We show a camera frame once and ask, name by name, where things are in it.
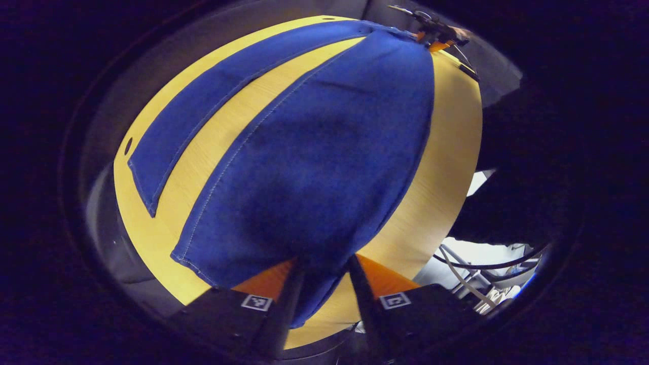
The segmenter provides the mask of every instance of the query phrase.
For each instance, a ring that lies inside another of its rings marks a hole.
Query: round table
[[[155,218],[150,217],[138,195],[127,166],[130,155],[168,102],[219,61],[280,32],[340,20],[349,18],[297,19],[254,32],[212,51],[169,81],[142,109],[125,135],[114,160],[121,217],[144,263],[183,304],[191,303],[210,285],[176,263],[169,254],[178,243],[194,202],[216,164],[248,122],[282,90],[363,38],[326,45],[296,57],[251,82],[224,104],[181,155],[160,196]],[[393,215],[358,252],[409,278],[426,264],[457,218],[476,167],[482,133],[478,83],[460,71],[459,61],[448,53],[438,51],[431,57],[435,73],[434,112],[419,168]],[[359,320],[356,296],[346,274],[322,308],[303,327],[290,330],[285,348],[310,344]]]

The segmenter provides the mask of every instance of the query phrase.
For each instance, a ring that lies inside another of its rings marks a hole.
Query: folded blue cloth
[[[333,21],[292,29],[242,49],[187,85],[156,117],[129,159],[136,188],[151,217],[182,152],[234,94],[292,58],[375,29],[389,30],[368,21]]]
[[[349,23],[371,31],[300,77],[249,123],[212,172],[171,254],[207,283],[226,288],[298,257],[307,275],[293,328],[320,308],[348,258],[389,219],[410,185],[430,130],[430,53],[405,32]],[[258,69],[267,70],[268,62],[258,62]],[[234,87],[239,82],[228,83],[230,74],[211,73],[201,82]],[[202,97],[200,90],[193,93]],[[156,142],[143,138],[136,152],[141,149],[150,159],[132,157],[134,174],[135,165],[143,171],[157,166],[159,158],[167,168],[169,154],[158,154],[160,146],[168,138],[177,149],[177,124],[184,123],[185,113],[203,113],[188,112],[195,107],[180,103],[167,108],[176,109],[169,113],[178,118],[166,120],[167,125],[155,125],[156,120],[150,127],[165,130],[156,132],[164,136]],[[162,175],[155,174],[161,171],[157,167],[151,171],[154,186]]]

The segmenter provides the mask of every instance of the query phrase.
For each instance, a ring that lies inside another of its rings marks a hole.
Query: blue cloth
[[[235,139],[172,258],[232,288],[299,257],[308,270],[292,325],[300,327],[408,189],[433,92],[430,53],[391,29],[303,75]]]
[[[388,29],[367,21],[333,21],[286,31],[222,60],[178,93],[156,117],[129,159],[151,217],[171,170],[202,126],[234,94],[270,69],[313,49]]]

